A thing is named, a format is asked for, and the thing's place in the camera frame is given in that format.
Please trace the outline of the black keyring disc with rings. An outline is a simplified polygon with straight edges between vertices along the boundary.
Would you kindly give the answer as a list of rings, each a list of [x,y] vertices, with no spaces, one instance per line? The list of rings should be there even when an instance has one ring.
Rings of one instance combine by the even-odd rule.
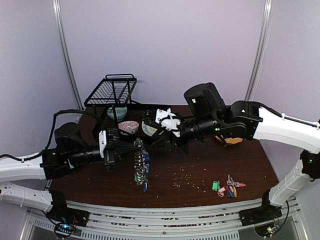
[[[143,141],[139,137],[136,138],[133,144],[134,146],[141,147],[141,149],[134,154],[134,176],[137,176],[139,180],[136,184],[144,187],[144,183],[147,183],[148,187],[150,166],[149,163],[145,162],[145,157],[149,156],[149,153],[146,151]]]

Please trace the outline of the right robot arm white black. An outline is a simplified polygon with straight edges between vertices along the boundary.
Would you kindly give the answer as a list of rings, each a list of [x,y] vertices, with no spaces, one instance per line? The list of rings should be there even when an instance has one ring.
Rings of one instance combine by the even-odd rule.
[[[147,123],[156,128],[156,147],[181,150],[190,142],[209,137],[268,140],[302,149],[293,169],[277,185],[268,189],[258,207],[241,210],[243,226],[270,221],[282,215],[287,200],[320,177],[320,124],[279,113],[256,101],[239,100],[226,105],[216,86],[200,83],[188,89],[184,98],[192,117],[182,117],[171,109],[156,109]]]

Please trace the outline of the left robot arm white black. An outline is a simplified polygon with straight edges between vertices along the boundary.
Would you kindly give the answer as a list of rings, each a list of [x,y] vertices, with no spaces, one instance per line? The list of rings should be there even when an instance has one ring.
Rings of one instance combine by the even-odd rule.
[[[53,136],[55,148],[46,147],[22,157],[1,155],[0,201],[43,211],[49,220],[65,226],[85,227],[89,212],[68,207],[62,192],[31,189],[14,182],[59,179],[78,167],[95,163],[104,163],[110,170],[119,157],[142,150],[142,145],[120,140],[116,129],[102,130],[96,143],[87,143],[74,122],[62,125]]]

